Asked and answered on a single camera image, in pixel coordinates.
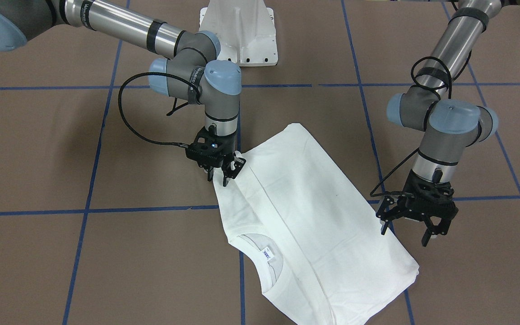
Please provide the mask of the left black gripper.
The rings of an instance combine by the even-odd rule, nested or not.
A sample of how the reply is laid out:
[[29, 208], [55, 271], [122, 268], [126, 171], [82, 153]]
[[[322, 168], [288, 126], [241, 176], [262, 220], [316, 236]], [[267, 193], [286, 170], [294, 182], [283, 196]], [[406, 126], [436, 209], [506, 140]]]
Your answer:
[[453, 201], [438, 204], [422, 198], [384, 198], [376, 216], [383, 235], [394, 234], [401, 241], [426, 247], [429, 241], [449, 233], [449, 220], [458, 211]]

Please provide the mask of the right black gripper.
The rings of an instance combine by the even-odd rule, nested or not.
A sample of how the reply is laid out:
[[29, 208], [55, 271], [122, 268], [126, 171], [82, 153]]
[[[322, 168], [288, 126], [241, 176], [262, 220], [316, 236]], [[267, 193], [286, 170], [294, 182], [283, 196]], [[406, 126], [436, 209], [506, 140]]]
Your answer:
[[206, 161], [206, 172], [208, 182], [214, 180], [216, 172], [219, 173], [221, 185], [227, 187], [230, 179], [235, 179], [247, 162], [245, 158], [238, 156], [240, 152], [232, 154], [211, 156]]

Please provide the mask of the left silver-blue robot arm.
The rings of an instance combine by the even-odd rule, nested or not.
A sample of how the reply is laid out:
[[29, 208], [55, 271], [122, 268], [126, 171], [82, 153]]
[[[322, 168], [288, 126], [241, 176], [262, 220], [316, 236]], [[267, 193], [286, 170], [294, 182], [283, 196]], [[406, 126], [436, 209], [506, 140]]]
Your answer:
[[390, 99], [388, 119], [424, 135], [411, 153], [415, 161], [403, 189], [381, 193], [377, 217], [382, 234], [399, 218], [425, 224], [423, 246], [448, 233], [458, 212], [450, 180], [461, 156], [466, 147], [490, 138], [499, 127], [492, 109], [454, 100], [452, 87], [477, 39], [503, 6], [501, 0], [460, 0], [431, 55], [411, 68], [413, 85]]

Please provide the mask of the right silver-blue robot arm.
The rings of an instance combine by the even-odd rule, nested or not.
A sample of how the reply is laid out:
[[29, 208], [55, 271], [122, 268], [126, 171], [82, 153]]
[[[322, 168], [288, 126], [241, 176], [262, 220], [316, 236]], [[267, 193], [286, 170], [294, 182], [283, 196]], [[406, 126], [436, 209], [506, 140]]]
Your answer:
[[136, 74], [118, 91], [118, 110], [126, 127], [133, 130], [123, 111], [123, 91], [132, 81], [147, 77], [150, 88], [187, 105], [204, 107], [204, 126], [194, 142], [169, 142], [185, 150], [212, 181], [223, 173], [223, 185], [235, 179], [245, 159], [237, 152], [237, 120], [240, 112], [241, 70], [219, 59], [221, 45], [210, 31], [191, 33], [169, 23], [106, 0], [0, 0], [0, 51], [11, 51], [58, 25], [85, 27], [157, 55], [148, 72]]

